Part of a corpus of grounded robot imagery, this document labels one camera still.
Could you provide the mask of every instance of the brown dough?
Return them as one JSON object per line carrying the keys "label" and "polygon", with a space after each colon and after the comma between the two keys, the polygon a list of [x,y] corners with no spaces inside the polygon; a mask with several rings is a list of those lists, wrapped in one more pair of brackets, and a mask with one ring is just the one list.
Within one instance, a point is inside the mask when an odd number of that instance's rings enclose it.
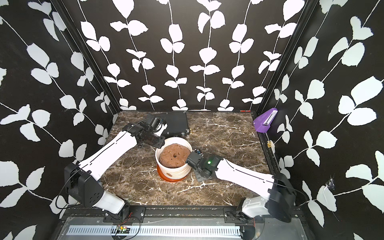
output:
{"label": "brown dough", "polygon": [[182,167],[190,154],[190,150],[183,145],[174,143],[166,146],[160,153],[159,162],[164,167]]}

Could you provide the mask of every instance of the black box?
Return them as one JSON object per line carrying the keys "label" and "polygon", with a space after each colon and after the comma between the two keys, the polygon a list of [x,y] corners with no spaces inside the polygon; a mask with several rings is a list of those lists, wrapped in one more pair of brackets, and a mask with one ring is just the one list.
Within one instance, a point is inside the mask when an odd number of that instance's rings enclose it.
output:
{"label": "black box", "polygon": [[190,133],[186,112],[170,112],[159,114],[148,114],[146,118],[161,117],[167,123],[167,128],[163,131],[162,136],[169,137],[186,137]]}

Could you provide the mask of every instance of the black mounting plate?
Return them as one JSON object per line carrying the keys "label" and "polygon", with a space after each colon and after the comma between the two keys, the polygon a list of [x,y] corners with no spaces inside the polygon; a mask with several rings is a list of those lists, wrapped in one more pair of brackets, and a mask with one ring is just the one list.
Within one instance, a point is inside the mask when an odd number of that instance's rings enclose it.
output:
{"label": "black mounting plate", "polygon": [[236,208],[237,208],[236,206],[234,206],[234,207],[224,207],[223,208],[223,211],[224,211],[224,222],[225,223],[235,223],[235,224],[244,224],[244,223],[246,223],[246,224],[252,224],[253,225],[253,220],[252,219],[247,220],[247,222],[241,222],[240,219],[235,217],[233,215],[233,212],[236,212]]}
{"label": "black mounting plate", "polygon": [[[131,218],[126,222],[126,223],[137,223],[137,219],[140,220],[140,222],[143,222],[144,216],[145,216],[145,207],[142,206],[136,206],[136,205],[131,205],[129,207],[131,214]],[[104,217],[103,222],[112,222],[112,223],[120,223],[122,220],[116,219],[116,217],[112,216],[109,214],[108,216]]]}

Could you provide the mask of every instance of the brown marble surface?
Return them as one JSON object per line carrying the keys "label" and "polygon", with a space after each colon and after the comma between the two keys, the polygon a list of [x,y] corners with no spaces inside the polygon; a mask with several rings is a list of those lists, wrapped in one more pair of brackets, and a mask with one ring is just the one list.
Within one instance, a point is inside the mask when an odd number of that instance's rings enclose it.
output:
{"label": "brown marble surface", "polygon": [[[112,140],[129,122],[144,119],[145,112],[121,112],[107,139]],[[254,171],[269,173],[250,113],[187,113],[192,130],[186,140],[192,149],[223,156]],[[219,179],[198,182],[193,171],[186,179],[169,183],[157,174],[155,148],[134,147],[101,177],[103,187],[132,205],[237,205],[254,192]]]}

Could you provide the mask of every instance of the purple 3d printed part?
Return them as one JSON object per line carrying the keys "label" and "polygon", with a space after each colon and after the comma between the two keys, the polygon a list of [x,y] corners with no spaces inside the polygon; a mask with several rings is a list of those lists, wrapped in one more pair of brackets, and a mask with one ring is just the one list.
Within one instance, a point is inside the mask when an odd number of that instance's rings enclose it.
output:
{"label": "purple 3d printed part", "polygon": [[257,132],[262,132],[265,133],[268,131],[269,127],[271,126],[271,122],[275,118],[277,113],[276,108],[271,108],[265,113],[261,114],[258,116],[254,121],[253,121],[253,126],[255,127],[255,130]]}

